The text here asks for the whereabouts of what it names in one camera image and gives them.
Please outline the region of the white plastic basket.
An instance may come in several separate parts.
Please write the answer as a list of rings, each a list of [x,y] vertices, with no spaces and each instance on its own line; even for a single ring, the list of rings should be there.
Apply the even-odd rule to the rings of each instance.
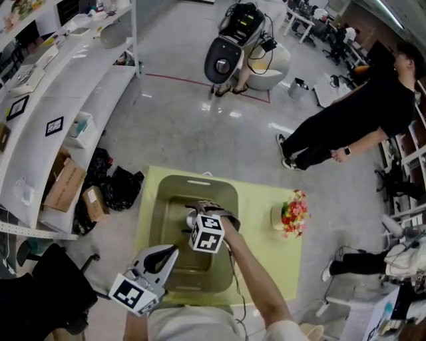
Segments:
[[[79,111],[69,129],[66,140],[71,146],[85,149],[95,131],[93,116],[90,113]]]

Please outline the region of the white beanbag seat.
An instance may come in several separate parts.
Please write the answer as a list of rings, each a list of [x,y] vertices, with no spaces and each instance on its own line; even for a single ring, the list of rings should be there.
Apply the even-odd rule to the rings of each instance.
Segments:
[[[260,59],[250,61],[252,71],[247,80],[249,88],[259,91],[271,90],[283,81],[290,70],[290,52],[278,43],[276,48]]]

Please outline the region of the large open cardboard box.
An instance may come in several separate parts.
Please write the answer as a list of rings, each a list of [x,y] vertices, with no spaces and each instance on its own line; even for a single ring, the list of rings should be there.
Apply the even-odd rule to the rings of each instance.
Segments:
[[[61,147],[43,193],[43,206],[67,212],[86,175],[87,172],[71,158],[68,150]]]

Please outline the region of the person's right forearm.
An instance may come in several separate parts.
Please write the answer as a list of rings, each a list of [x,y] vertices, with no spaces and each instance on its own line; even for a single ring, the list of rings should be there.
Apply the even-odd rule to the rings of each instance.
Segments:
[[[252,254],[243,236],[232,225],[225,228],[225,240],[266,327],[279,321],[292,321],[286,301],[276,283]]]

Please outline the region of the ceiling light strips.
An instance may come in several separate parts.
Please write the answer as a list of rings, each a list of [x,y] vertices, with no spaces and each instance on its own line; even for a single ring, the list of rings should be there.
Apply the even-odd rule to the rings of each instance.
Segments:
[[[402,20],[399,18],[398,14],[391,8],[390,5],[387,4],[386,0],[374,0],[378,7],[384,11],[384,13],[390,17],[390,19],[402,30],[404,30],[404,24]]]

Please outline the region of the pot of colourful flowers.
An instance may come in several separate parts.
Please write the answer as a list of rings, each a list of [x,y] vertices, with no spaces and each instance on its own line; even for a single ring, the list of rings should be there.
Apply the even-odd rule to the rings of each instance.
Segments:
[[[301,237],[307,228],[305,219],[310,217],[307,194],[302,190],[294,190],[287,201],[275,204],[270,211],[272,228],[286,239]]]

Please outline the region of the black plastic bags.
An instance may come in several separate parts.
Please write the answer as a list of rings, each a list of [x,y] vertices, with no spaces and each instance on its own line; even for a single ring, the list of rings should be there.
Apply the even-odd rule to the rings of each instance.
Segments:
[[[109,175],[113,164],[106,149],[96,148],[89,164],[87,175],[82,185],[73,217],[73,233],[88,234],[96,225],[89,218],[89,210],[84,203],[83,193],[90,188],[98,188],[107,208],[115,211],[128,210],[134,204],[142,187],[144,175],[138,171],[134,174],[117,166]]]

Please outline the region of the small closed cardboard box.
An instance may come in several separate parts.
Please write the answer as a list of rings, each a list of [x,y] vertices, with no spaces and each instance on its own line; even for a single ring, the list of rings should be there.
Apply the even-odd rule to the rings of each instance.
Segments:
[[[87,213],[91,222],[99,222],[109,215],[101,190],[97,186],[89,187],[83,193],[83,201],[87,208]]]

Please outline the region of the person's left forearm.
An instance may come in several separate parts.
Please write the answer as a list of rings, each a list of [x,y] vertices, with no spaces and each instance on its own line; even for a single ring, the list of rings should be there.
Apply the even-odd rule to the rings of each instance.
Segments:
[[[148,341],[148,318],[128,312],[122,341]]]

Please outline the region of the white shelving by brick wall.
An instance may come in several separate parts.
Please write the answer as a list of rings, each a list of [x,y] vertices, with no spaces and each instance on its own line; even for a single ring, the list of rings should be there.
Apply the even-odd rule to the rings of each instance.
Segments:
[[[419,198],[399,193],[391,198],[390,213],[396,217],[410,216],[426,209],[426,77],[415,85],[415,114],[401,134],[381,144],[385,171],[398,164],[403,181],[422,192]]]

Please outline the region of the yellow-green tablecloth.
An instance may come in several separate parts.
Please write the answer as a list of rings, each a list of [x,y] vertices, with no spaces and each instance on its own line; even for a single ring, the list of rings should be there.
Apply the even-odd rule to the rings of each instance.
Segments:
[[[275,204],[288,200],[293,191],[285,188],[253,184],[237,180],[206,176],[180,170],[149,166],[146,169],[142,201],[139,211],[134,251],[150,247],[149,236],[154,201],[160,181],[169,175],[212,178],[230,183],[238,193],[238,215],[240,233],[250,250],[268,271],[286,299],[297,296],[298,278],[302,253],[302,238],[286,239],[274,230],[270,211]],[[223,292],[175,292],[168,291],[165,301],[176,304],[194,305],[241,305],[252,303],[246,285],[241,278],[235,279],[239,270],[232,268],[232,283]]]

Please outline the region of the white face mask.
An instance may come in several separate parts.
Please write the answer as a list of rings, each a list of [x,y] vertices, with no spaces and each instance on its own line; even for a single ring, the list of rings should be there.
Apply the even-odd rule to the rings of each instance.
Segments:
[[[22,176],[15,183],[14,195],[26,206],[30,206],[34,199],[35,190],[27,184],[27,179]]]

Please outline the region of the black office chair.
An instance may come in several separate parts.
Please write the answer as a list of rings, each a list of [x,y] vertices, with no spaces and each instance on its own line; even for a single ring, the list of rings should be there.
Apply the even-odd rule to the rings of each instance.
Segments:
[[[23,242],[18,264],[32,260],[36,265],[20,277],[0,279],[0,341],[44,341],[57,329],[82,333],[99,297],[85,271],[99,258],[92,254],[78,267],[58,244],[37,255],[29,242]]]
[[[411,182],[410,176],[404,177],[400,161],[393,159],[388,172],[385,170],[375,170],[374,173],[381,180],[381,185],[376,189],[376,192],[385,191],[384,202],[387,202],[391,198],[404,195],[415,200],[420,200],[426,195],[426,190]]]

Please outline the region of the olive green plastic basin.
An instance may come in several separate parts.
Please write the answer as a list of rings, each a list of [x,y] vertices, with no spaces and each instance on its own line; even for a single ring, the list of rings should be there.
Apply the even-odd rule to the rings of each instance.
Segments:
[[[232,283],[228,249],[217,254],[193,251],[186,217],[187,204],[209,200],[238,215],[238,193],[228,182],[212,178],[169,175],[160,181],[150,227],[149,245],[174,244],[179,249],[166,289],[175,292],[223,292]]]

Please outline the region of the long white shelving unit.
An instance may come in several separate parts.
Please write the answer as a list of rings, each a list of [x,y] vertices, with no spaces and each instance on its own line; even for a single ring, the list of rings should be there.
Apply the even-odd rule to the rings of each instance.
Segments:
[[[117,21],[129,27],[132,37],[114,49],[105,49],[100,33]],[[73,217],[82,185],[67,212],[43,206],[43,193],[61,147],[87,171],[114,108],[132,79],[140,74],[136,61],[130,66],[117,63],[123,56],[138,58],[136,0],[128,0],[125,7],[103,13],[99,21],[88,22],[80,35],[64,31],[55,33],[46,47],[58,51],[49,62],[36,59],[33,65],[20,70],[21,75],[39,73],[40,81],[21,96],[9,93],[0,105],[0,123],[7,128],[7,136],[0,138],[3,144],[0,150],[0,233],[74,240]],[[29,95],[25,112],[7,121],[12,104],[25,95]],[[85,149],[71,146],[66,140],[79,111],[90,113],[96,126]],[[64,117],[62,131],[46,137],[47,123],[58,117]],[[22,176],[35,190],[30,206],[14,195],[15,183]]]

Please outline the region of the white checked tablecloth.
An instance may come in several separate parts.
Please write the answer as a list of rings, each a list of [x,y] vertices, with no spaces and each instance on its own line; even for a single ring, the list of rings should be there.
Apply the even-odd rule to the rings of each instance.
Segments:
[[[380,326],[391,319],[399,290],[399,286],[389,284],[355,291],[340,341],[375,341]]]

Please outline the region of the grey waste bin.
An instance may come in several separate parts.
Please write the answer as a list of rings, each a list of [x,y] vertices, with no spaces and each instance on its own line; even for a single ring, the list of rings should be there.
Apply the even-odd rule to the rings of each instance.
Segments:
[[[294,101],[298,101],[309,91],[309,89],[309,86],[303,79],[296,77],[288,89],[288,95]]]

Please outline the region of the black picture frame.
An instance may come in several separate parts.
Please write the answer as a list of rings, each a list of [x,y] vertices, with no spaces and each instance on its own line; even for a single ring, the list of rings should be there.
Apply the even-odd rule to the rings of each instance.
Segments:
[[[52,121],[49,121],[46,125],[45,136],[51,136],[56,134],[63,129],[64,117],[58,117]]]
[[[24,97],[15,101],[12,104],[9,112],[7,113],[7,118],[6,118],[7,121],[11,121],[15,117],[18,117],[19,115],[23,114],[25,112],[28,100],[29,100],[29,95],[25,95]]]

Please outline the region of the white low cabinet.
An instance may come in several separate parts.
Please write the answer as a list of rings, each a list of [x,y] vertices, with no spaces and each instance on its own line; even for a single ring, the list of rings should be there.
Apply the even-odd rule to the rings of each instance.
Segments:
[[[335,85],[334,79],[334,76],[324,73],[314,85],[313,90],[318,99],[318,106],[321,108],[330,106],[334,101],[351,92],[345,83],[339,82],[339,85]]]

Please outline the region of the person's own torso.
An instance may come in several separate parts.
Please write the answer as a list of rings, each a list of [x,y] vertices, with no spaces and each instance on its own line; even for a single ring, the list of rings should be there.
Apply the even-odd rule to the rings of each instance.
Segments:
[[[233,315],[220,308],[183,306],[148,317],[148,341],[243,341]],[[262,341],[309,341],[291,320],[269,325]]]

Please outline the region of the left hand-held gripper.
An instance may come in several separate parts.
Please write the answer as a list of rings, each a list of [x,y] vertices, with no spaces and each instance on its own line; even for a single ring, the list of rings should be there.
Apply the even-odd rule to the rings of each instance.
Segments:
[[[123,274],[118,273],[108,297],[135,316],[157,307],[166,294],[167,281],[179,255],[178,247],[161,244],[141,250]]]

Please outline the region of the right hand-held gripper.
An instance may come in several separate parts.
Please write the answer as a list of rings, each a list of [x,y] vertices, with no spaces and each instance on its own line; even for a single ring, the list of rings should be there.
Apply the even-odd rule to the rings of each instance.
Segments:
[[[196,223],[190,229],[189,246],[197,252],[217,253],[224,239],[225,231],[221,218],[227,218],[232,226],[239,231],[240,221],[227,210],[209,200],[193,201],[185,204],[197,212]]]

